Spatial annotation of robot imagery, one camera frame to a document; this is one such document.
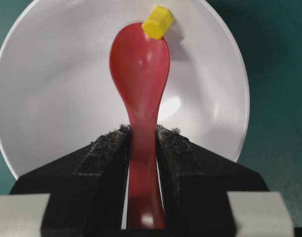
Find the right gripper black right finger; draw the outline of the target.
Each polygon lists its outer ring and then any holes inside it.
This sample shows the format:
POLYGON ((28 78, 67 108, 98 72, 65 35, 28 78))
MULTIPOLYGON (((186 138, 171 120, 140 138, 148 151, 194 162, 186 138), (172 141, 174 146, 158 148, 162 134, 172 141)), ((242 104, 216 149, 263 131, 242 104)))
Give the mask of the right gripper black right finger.
POLYGON ((157 129, 157 161, 172 237, 292 237, 279 192, 262 176, 168 130, 157 129))

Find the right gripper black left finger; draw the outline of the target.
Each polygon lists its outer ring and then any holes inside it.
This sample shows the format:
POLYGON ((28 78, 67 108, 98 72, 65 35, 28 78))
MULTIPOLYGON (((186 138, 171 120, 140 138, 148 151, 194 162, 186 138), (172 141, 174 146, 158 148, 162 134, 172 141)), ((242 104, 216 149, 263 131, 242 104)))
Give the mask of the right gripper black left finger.
POLYGON ((103 237, 119 232, 130 127, 20 176, 0 196, 0 237, 103 237))

